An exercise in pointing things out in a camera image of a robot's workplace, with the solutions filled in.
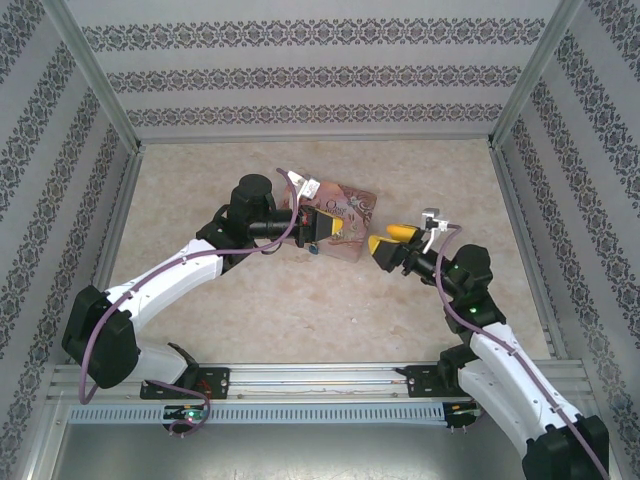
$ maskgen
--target striped wall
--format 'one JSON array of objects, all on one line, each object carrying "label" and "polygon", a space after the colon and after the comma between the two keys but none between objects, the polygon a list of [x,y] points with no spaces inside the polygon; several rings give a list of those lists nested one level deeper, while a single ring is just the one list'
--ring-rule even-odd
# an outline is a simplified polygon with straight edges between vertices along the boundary
[{"label": "striped wall", "polygon": [[640,478],[639,32],[637,1],[585,1],[502,145],[623,478]]},{"label": "striped wall", "polygon": [[488,134],[558,0],[69,0],[143,140]]},{"label": "striped wall", "polygon": [[0,1],[0,479],[20,466],[131,155],[42,5]]}]

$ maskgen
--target enclosure wall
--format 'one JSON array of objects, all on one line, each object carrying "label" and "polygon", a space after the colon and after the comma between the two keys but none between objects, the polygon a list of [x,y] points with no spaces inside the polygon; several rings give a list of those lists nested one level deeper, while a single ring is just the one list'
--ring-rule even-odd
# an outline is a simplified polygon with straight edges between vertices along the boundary
[{"label": "enclosure wall", "polygon": [[488,134],[557,0],[70,0],[144,140]]},{"label": "enclosure wall", "polygon": [[0,479],[7,479],[28,446],[47,365],[65,359],[61,322],[96,274],[131,156],[42,5],[0,3]]},{"label": "enclosure wall", "polygon": [[640,476],[638,22],[633,2],[585,2],[498,146],[623,478]]}]

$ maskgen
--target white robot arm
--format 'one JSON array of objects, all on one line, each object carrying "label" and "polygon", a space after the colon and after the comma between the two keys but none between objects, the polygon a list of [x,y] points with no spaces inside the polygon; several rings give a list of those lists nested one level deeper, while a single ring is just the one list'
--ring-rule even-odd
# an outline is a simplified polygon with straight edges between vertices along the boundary
[{"label": "white robot arm", "polygon": [[[316,180],[295,172],[286,177],[296,200],[315,196]],[[140,330],[162,309],[223,275],[249,254],[279,246],[285,237],[303,247],[342,228],[341,219],[313,207],[302,206],[296,212],[277,209],[271,188],[262,175],[243,177],[229,204],[175,255],[106,292],[88,286],[76,296],[62,346],[78,363],[88,360],[87,371],[99,387],[153,379],[192,388],[195,376],[185,376],[185,372],[193,359],[174,344],[137,341]],[[255,245],[256,239],[265,238],[278,240],[263,247]],[[107,316],[109,309],[113,312]]]},{"label": "white robot arm", "polygon": [[369,239],[371,254],[383,270],[391,272],[402,264],[403,275],[415,273],[424,284],[436,286],[445,319],[463,341],[440,354],[437,375],[421,376],[419,366],[399,369],[408,377],[409,395],[437,390],[471,396],[516,447],[527,479],[608,478],[604,423],[597,416],[584,418],[524,352],[489,294],[493,274],[485,248],[465,245],[451,260],[430,250],[434,231],[456,230],[441,252],[460,231],[437,214],[425,210],[421,228],[390,225],[391,238]]}]

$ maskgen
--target cable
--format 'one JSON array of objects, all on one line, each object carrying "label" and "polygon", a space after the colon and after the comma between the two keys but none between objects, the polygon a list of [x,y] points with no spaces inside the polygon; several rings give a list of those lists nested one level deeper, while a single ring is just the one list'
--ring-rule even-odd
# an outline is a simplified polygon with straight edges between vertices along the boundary
[{"label": "cable", "polygon": [[[150,272],[146,277],[143,277],[138,283],[136,283],[129,290],[124,292],[122,294],[122,296],[120,298],[118,298],[118,300],[116,300],[113,303],[113,305],[111,305],[102,314],[102,316],[100,317],[100,320],[98,320],[98,323],[96,324],[96,326],[94,327],[93,331],[91,332],[91,336],[89,337],[89,340],[87,341],[87,347],[85,348],[84,356],[82,357],[82,368],[80,369],[80,381],[79,381],[79,384],[78,384],[78,399],[80,400],[80,403],[82,405],[87,405],[91,401],[93,396],[95,395],[96,391],[98,390],[98,385],[96,384],[96,385],[93,386],[93,388],[91,389],[91,391],[89,392],[88,395],[86,393],[87,374],[89,372],[89,361],[91,359],[91,354],[93,353],[93,347],[95,346],[96,340],[98,339],[98,335],[100,335],[100,331],[102,330],[104,325],[107,323],[107,321],[109,320],[111,315],[113,315],[113,313],[118,309],[118,307],[120,307],[120,305],[122,305],[122,303],[124,303],[125,300],[133,298],[133,294],[134,293],[139,291],[143,286],[145,286],[147,283],[149,283],[151,280],[153,280],[155,277],[157,277],[161,273],[166,272],[167,270],[175,267],[176,265],[180,265],[180,264],[186,262],[187,260],[191,260],[191,259],[199,258],[199,257],[206,257],[206,256],[210,256],[210,255],[217,255],[217,256],[220,256],[220,255],[248,255],[250,253],[262,252],[264,250],[269,250],[270,248],[273,248],[276,245],[282,244],[282,242],[289,236],[289,234],[293,230],[293,227],[295,227],[296,218],[298,216],[298,198],[297,198],[297,196],[295,194],[295,191],[296,191],[295,185],[293,184],[293,182],[291,181],[291,179],[287,175],[287,172],[285,172],[281,168],[276,168],[276,171],[280,175],[282,175],[284,177],[284,179],[286,180],[287,185],[289,186],[289,191],[292,192],[291,196],[293,198],[293,200],[291,202],[291,212],[292,212],[291,213],[291,221],[289,222],[289,225],[287,226],[287,229],[284,231],[284,233],[282,235],[280,235],[273,242],[268,243],[267,245],[263,245],[261,247],[253,247],[253,248],[245,248],[245,249],[226,249],[226,250],[211,249],[211,250],[203,250],[202,252],[196,252],[196,253],[191,253],[189,255],[185,255],[184,257],[177,258],[177,259],[173,260],[172,262],[169,262],[169,263],[159,267],[158,269]],[[178,392],[187,393],[189,395],[194,395],[196,397],[203,398],[205,400],[205,404],[207,406],[207,415],[203,416],[203,420],[201,420],[200,423],[198,423],[196,426],[194,426],[193,429],[190,430],[190,432],[193,432],[194,430],[197,430],[198,428],[200,428],[201,424],[203,424],[204,422],[207,421],[207,418],[209,417],[210,404],[209,404],[209,399],[206,398],[205,395],[202,395],[199,392],[196,392],[194,390],[188,390],[188,389],[185,389],[185,388],[176,387],[174,385],[169,385],[167,383],[156,381],[156,380],[147,380],[147,381],[150,382],[150,383],[154,383],[156,385],[160,385],[160,386],[162,386],[164,388],[169,388],[171,390],[175,390],[175,391],[178,391]],[[183,424],[191,425],[190,423],[187,423],[184,420],[182,420],[182,422],[183,422]]]},{"label": "cable", "polygon": [[447,294],[445,293],[444,287],[442,286],[442,261],[444,260],[444,254],[445,254],[445,251],[447,250],[447,247],[449,247],[453,239],[462,232],[462,227],[460,225],[449,224],[449,228],[452,228],[455,231],[451,233],[442,244],[442,247],[438,252],[438,258],[436,260],[436,288],[438,290],[438,295],[440,296],[440,300],[442,300],[442,303],[444,305],[445,311],[451,316],[451,318],[453,318],[456,322],[458,322],[463,327],[471,330],[474,333],[477,333],[478,335],[484,335],[485,337],[488,337],[490,340],[494,341],[495,343],[500,345],[502,348],[504,348],[507,351],[507,353],[509,353],[509,355],[512,355],[513,357],[515,357],[515,359],[522,366],[522,368],[527,373],[527,375],[529,375],[529,377],[531,378],[533,383],[536,385],[536,387],[538,387],[538,389],[540,390],[542,395],[545,397],[547,402],[549,402],[553,410],[558,414],[558,416],[562,419],[562,421],[564,421],[564,423],[567,425],[569,430],[571,430],[571,433],[573,433],[573,435],[576,437],[576,440],[578,440],[578,443],[580,443],[584,451],[587,453],[591,461],[594,463],[594,465],[598,469],[598,472],[600,473],[602,478],[605,480],[608,480],[609,474],[607,473],[607,470],[602,465],[602,462],[600,462],[600,459],[598,458],[598,456],[595,454],[591,446],[584,439],[582,434],[580,434],[580,432],[578,431],[576,426],[573,424],[573,422],[569,419],[567,414],[562,410],[560,405],[555,401],[555,399],[553,398],[553,395],[549,393],[549,391],[545,388],[542,382],[538,379],[538,376],[535,374],[535,372],[529,366],[529,364],[525,361],[525,359],[520,355],[520,353],[511,345],[501,340],[500,338],[496,337],[492,333],[487,332],[477,327],[476,325],[473,325],[472,323],[467,322],[464,318],[462,318],[460,315],[456,313],[456,311],[451,307],[451,305],[449,305],[449,302],[447,301]]},{"label": "cable", "polygon": [[200,393],[200,392],[196,392],[195,390],[189,390],[186,388],[181,388],[181,387],[176,387],[175,385],[171,385],[170,383],[165,383],[165,382],[160,382],[159,380],[147,380],[147,382],[149,383],[153,383],[154,385],[158,385],[159,387],[162,388],[166,388],[169,390],[175,390],[176,392],[180,392],[180,393],[186,393],[187,395],[193,395],[195,397],[201,398],[202,400],[204,400],[204,406],[205,406],[205,410],[203,410],[202,412],[202,417],[200,419],[200,421],[198,423],[196,423],[195,425],[191,422],[189,422],[188,420],[176,420],[175,422],[173,422],[171,425],[169,425],[169,434],[173,435],[176,432],[173,430],[175,427],[177,427],[178,425],[186,425],[188,427],[191,427],[190,430],[187,430],[186,432],[180,433],[180,438],[184,438],[188,435],[193,435],[194,433],[196,433],[198,430],[200,430],[200,428],[202,428],[202,426],[207,423],[207,419],[209,418],[209,414],[211,413],[211,402],[209,401],[209,398]]},{"label": "cable", "polygon": [[429,251],[429,249],[431,248],[431,246],[433,245],[433,242],[435,242],[435,241],[436,241],[436,229],[432,228],[431,232],[429,232],[429,241],[424,246],[424,249],[422,250],[422,253],[427,253]]}]

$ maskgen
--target metal panel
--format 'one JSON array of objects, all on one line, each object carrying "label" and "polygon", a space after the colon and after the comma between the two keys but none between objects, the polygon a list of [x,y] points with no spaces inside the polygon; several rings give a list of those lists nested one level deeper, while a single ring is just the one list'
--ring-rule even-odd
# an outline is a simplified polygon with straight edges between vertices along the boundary
[{"label": "metal panel", "polygon": [[[71,408],[74,425],[140,425],[172,423],[162,405],[78,405]],[[214,424],[400,424],[445,426],[442,402],[377,404],[224,404],[207,420]]]},{"label": "metal panel", "polygon": [[[536,364],[558,391],[570,401],[582,401],[591,397],[591,386],[579,360],[545,360]],[[395,372],[395,368],[406,365],[364,363],[203,366],[231,369],[229,396],[227,400],[222,401],[223,403],[353,403],[385,402],[390,399],[394,402],[414,401],[407,394],[406,378]],[[80,369],[77,366],[58,365],[47,392],[47,401],[77,403],[79,373]],[[148,401],[138,398],[139,393],[139,383],[124,382],[115,388],[98,390],[94,402],[147,404]]]},{"label": "metal panel", "polygon": [[[491,419],[480,422],[466,435],[410,425],[217,425],[199,440],[152,425],[69,425],[53,478],[523,479],[506,436]],[[610,471],[622,478],[615,462]]]},{"label": "metal panel", "polygon": [[45,405],[22,476],[16,478],[35,480],[52,477],[68,417],[67,405]]},{"label": "metal panel", "polygon": [[309,135],[230,135],[230,136],[160,136],[145,137],[142,145],[180,143],[251,143],[251,142],[384,142],[399,140],[473,140],[486,138],[484,133],[368,133],[368,134],[309,134]]}]

